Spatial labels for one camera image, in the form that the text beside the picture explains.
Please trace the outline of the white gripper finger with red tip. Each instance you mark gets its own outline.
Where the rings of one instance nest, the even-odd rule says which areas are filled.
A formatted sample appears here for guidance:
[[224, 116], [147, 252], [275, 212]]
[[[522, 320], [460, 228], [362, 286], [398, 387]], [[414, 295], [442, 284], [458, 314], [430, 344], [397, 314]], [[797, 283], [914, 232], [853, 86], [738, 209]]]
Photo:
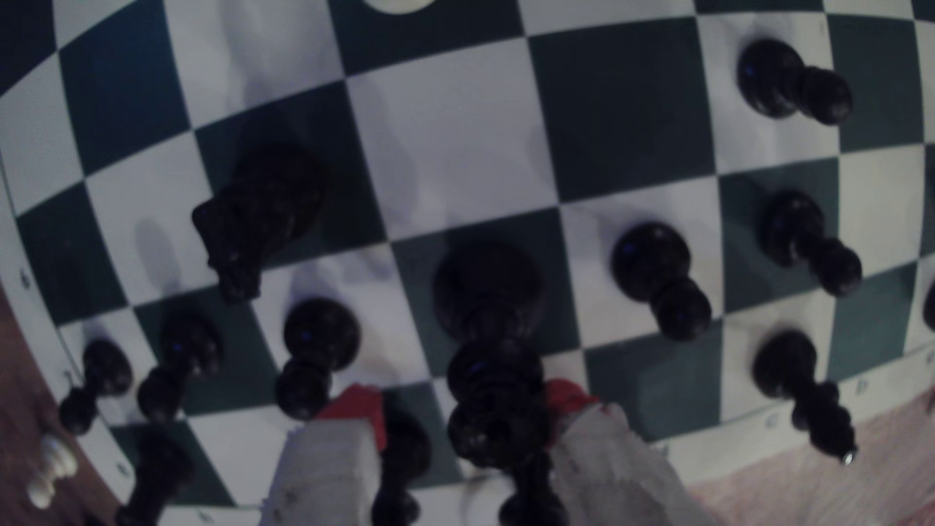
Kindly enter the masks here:
[[545, 382], [553, 487], [572, 525], [716, 525], [624, 409], [563, 378]]
[[346, 388], [284, 445], [260, 525], [371, 525], [387, 431], [380, 389]]

